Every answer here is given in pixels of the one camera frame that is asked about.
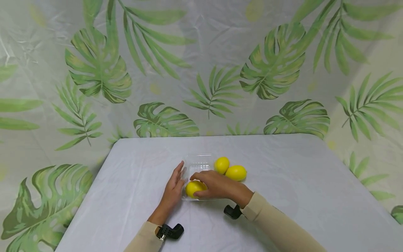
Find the backdrop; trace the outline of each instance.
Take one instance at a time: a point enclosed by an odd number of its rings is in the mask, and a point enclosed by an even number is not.
[[[124,137],[314,134],[402,223],[402,7],[2,0],[0,250],[53,251]]]

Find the wrist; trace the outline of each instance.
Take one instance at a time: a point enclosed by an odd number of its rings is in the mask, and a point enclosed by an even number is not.
[[[161,206],[158,205],[157,208],[154,210],[154,212],[151,214],[151,216],[148,218],[147,221],[158,225],[162,226],[164,223],[166,223],[166,220],[171,214],[171,210],[167,208],[166,206]]]
[[[241,209],[244,209],[249,204],[252,196],[253,192],[244,184],[239,183],[230,200],[235,202]]]

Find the yellow lemon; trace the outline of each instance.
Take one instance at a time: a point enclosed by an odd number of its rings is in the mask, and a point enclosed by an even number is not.
[[[227,157],[220,157],[217,159],[217,161],[214,163],[214,168],[219,174],[224,174],[229,167],[229,160]]]
[[[186,194],[191,198],[196,198],[193,193],[204,190],[207,190],[207,186],[198,180],[190,181],[185,188]]]
[[[230,179],[233,179],[235,181],[241,181],[246,178],[246,173],[247,171],[245,168],[241,165],[234,165],[228,168],[227,172],[225,173],[225,176],[229,177]]]

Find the palm leaf print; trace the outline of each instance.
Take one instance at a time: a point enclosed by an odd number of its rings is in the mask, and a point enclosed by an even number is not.
[[[41,252],[41,243],[54,251],[64,233],[60,227],[69,226],[91,183],[88,167],[79,164],[40,169],[32,176],[34,191],[25,178],[13,209],[3,221],[1,239],[17,235],[6,252]],[[40,196],[38,207],[32,192]]]
[[[283,24],[269,32],[264,45],[257,45],[240,76],[245,92],[256,92],[263,100],[272,100],[288,91],[299,77],[305,61],[305,29],[300,23]]]
[[[101,132],[94,132],[99,127],[101,127],[101,122],[92,123],[92,121],[96,118],[95,113],[91,113],[88,115],[88,112],[91,108],[91,104],[84,103],[85,95],[77,95],[77,86],[73,85],[73,88],[70,85],[69,76],[66,78],[66,87],[57,88],[59,93],[59,97],[62,100],[65,107],[68,109],[68,112],[63,111],[60,107],[53,104],[55,111],[68,123],[74,125],[74,128],[61,128],[58,129],[60,133],[65,135],[74,136],[75,139],[69,141],[68,143],[60,146],[56,150],[65,150],[69,149],[79,142],[87,139],[89,146],[91,146],[90,138],[96,138],[102,135]]]
[[[84,18],[86,29],[81,29],[74,35],[71,44],[81,55],[81,58],[70,49],[65,50],[66,64],[71,68],[70,75],[80,91],[86,96],[102,95],[111,103],[122,103],[131,95],[132,80],[127,73],[126,62],[119,55],[119,41],[115,17],[115,7],[108,6],[106,32],[102,34],[93,27],[95,16],[99,12],[99,2],[86,0],[84,2]]]
[[[8,64],[0,66],[0,82],[8,80],[17,70],[18,65]],[[0,98],[0,112],[22,112],[32,110],[42,105],[40,100]],[[39,125],[28,121],[9,117],[0,117],[0,129],[33,130]]]
[[[351,153],[349,163],[347,163],[346,160],[343,161],[344,165],[346,165],[350,169],[350,171],[354,174],[354,176],[356,178],[360,179],[361,184],[363,184],[363,186],[365,186],[365,187],[368,187],[369,185],[375,184],[376,182],[379,182],[380,180],[389,177],[388,174],[378,174],[378,175],[373,175],[373,176],[362,179],[361,178],[362,174],[367,170],[369,161],[370,161],[370,157],[367,156],[366,158],[363,158],[356,165],[355,152]],[[384,191],[371,191],[370,190],[370,193],[378,201],[395,197],[393,194],[384,192]]]
[[[307,2],[314,3],[311,3],[311,5],[303,4],[295,14],[295,20],[304,18],[309,11],[313,11],[323,1],[305,1],[305,3]],[[378,32],[376,30],[356,27],[352,24],[351,20],[379,20],[395,11],[398,11],[403,6],[395,4],[383,6],[357,6],[347,3],[345,0],[340,0],[339,5],[336,3],[336,0],[330,0],[311,27],[311,29],[320,29],[324,19],[329,14],[330,9],[333,6],[338,6],[335,13],[330,18],[329,23],[326,25],[316,49],[314,56],[314,72],[318,66],[323,51],[325,69],[329,73],[331,72],[330,56],[332,47],[334,46],[337,64],[342,73],[348,75],[350,73],[350,65],[347,58],[358,63],[369,63],[364,53],[351,42],[351,38],[363,41],[388,40],[393,38],[393,36],[389,34]]]
[[[324,139],[329,129],[330,118],[326,109],[310,99],[287,102],[279,113],[267,120],[264,134],[306,133]]]
[[[139,107],[137,119],[133,122],[139,137],[192,137],[199,135],[199,128],[187,115],[166,106],[160,112],[162,102],[151,102]]]
[[[115,0],[109,0],[108,6],[113,5]],[[170,76],[180,79],[179,75],[172,68],[172,65],[190,68],[191,66],[181,58],[169,53],[158,43],[183,46],[192,44],[195,40],[179,37],[175,35],[165,34],[148,28],[143,22],[151,25],[169,25],[179,21],[186,15],[183,10],[141,10],[138,8],[124,5],[122,0],[117,0],[123,9],[123,29],[130,54],[140,71],[146,75],[144,63],[139,56],[141,54],[154,71],[162,75],[160,67],[163,68]]]
[[[403,206],[395,206],[391,214],[399,224],[403,224]]]
[[[225,118],[222,112],[232,113],[228,106],[236,107],[237,104],[230,99],[242,98],[241,95],[235,93],[235,90],[241,89],[240,85],[232,85],[232,83],[239,79],[239,75],[234,74],[238,67],[233,67],[225,74],[225,67],[221,68],[216,73],[216,66],[210,73],[208,80],[208,89],[204,85],[200,74],[197,75],[197,85],[199,86],[200,93],[193,89],[190,92],[194,96],[194,101],[183,101],[187,105],[201,110],[207,110],[207,117],[210,119],[210,112],[221,118]]]
[[[379,135],[385,136],[380,122],[388,124],[399,130],[398,122],[388,113],[403,114],[403,108],[396,106],[396,101],[403,100],[403,85],[398,84],[403,78],[388,80],[392,72],[379,78],[368,90],[367,84],[370,79],[369,73],[363,80],[357,94],[354,86],[350,88],[350,102],[336,96],[337,101],[343,106],[344,113],[348,116],[342,127],[349,122],[351,133],[358,142],[358,130],[371,140],[371,133],[368,126],[372,127]]]
[[[256,127],[253,130],[249,130],[248,127],[246,127],[246,129],[242,132],[239,123],[237,123],[234,129],[227,124],[227,129],[228,133],[226,135],[257,135],[259,127]]]

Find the clear plastic tray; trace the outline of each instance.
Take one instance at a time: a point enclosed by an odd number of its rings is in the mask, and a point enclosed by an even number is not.
[[[186,185],[195,172],[214,170],[215,158],[211,154],[189,154],[185,157],[184,162],[182,179],[185,181],[185,185],[182,188],[182,200],[199,200],[188,197],[185,191]]]

